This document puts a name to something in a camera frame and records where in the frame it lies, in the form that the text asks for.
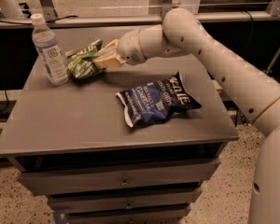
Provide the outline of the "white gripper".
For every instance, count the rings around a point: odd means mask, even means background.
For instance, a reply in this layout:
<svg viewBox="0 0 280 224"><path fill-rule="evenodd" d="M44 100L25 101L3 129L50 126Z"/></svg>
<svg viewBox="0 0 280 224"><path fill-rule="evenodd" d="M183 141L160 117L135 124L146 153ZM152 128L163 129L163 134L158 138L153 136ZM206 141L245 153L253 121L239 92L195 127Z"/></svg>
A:
<svg viewBox="0 0 280 224"><path fill-rule="evenodd" d="M93 61L100 68L122 67L124 61L136 65L150 58L171 57L176 54L177 48L169 43L162 26L155 25L130 31L119 40L112 40L98 51L98 58Z"/></svg>

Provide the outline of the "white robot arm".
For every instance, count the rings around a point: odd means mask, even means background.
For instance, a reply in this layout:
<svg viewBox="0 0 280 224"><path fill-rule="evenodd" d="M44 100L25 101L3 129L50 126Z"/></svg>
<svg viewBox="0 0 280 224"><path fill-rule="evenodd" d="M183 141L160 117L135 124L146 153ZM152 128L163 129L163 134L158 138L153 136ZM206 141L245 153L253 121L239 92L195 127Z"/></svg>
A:
<svg viewBox="0 0 280 224"><path fill-rule="evenodd" d="M100 67L119 67L186 52L203 64L266 137L256 165L248 224L280 224L280 83L216 41L181 7L170 10L161 25L111 41L95 62Z"/></svg>

